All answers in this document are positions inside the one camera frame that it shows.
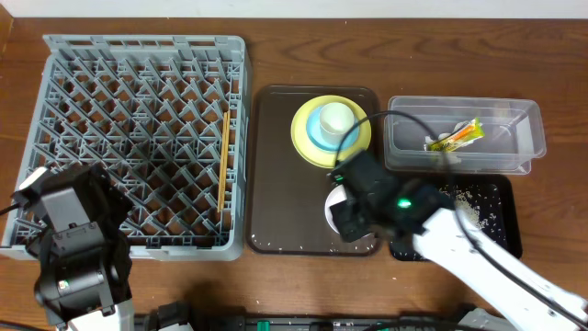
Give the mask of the white bowl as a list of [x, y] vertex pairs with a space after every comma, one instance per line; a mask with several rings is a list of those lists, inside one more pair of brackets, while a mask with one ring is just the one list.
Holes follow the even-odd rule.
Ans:
[[346, 243], [372, 234], [368, 219], [359, 202], [348, 196], [344, 186], [336, 186], [324, 204], [325, 219]]

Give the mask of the white tissue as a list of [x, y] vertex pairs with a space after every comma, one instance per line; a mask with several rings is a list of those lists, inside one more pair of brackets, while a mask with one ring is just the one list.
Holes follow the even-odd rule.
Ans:
[[[439, 134], [438, 134], [436, 137], [434, 137], [434, 136], [432, 136], [432, 135], [426, 135], [426, 136], [430, 136], [430, 137], [431, 137], [431, 139], [435, 141], [435, 140], [438, 138], [438, 136], [439, 136], [441, 133], [439, 133]], [[439, 155], [439, 161], [438, 161], [438, 163], [439, 163], [440, 165], [443, 165], [443, 166], [444, 166], [444, 165], [446, 165], [447, 163], [451, 163], [451, 158], [452, 158], [451, 154], [452, 154], [452, 153], [454, 153], [454, 152], [448, 152], [448, 153], [444, 153], [444, 152], [435, 152], [435, 153], [438, 153], [438, 155]]]

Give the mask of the green snack wrapper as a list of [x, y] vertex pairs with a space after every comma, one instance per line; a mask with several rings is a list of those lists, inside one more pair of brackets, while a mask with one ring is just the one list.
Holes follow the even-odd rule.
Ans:
[[485, 132], [479, 118], [466, 120], [456, 124], [452, 132], [441, 133], [434, 141], [430, 136], [425, 137], [424, 149], [433, 152], [454, 152], [483, 138]]

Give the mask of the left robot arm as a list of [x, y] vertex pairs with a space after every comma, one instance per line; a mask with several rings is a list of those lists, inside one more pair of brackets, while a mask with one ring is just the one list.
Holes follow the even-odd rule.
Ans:
[[130, 244], [120, 225], [131, 200], [99, 165], [33, 171], [15, 206], [44, 222], [26, 246], [40, 263], [35, 299], [58, 330], [131, 330]]

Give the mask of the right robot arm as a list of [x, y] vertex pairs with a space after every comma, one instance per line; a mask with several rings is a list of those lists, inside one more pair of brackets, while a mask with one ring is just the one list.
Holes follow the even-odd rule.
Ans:
[[518, 330], [586, 329], [586, 299], [544, 279], [496, 244], [436, 187], [394, 176], [366, 150], [336, 161], [329, 178], [345, 191], [345, 200], [330, 208], [343, 241], [374, 234], [407, 242]]

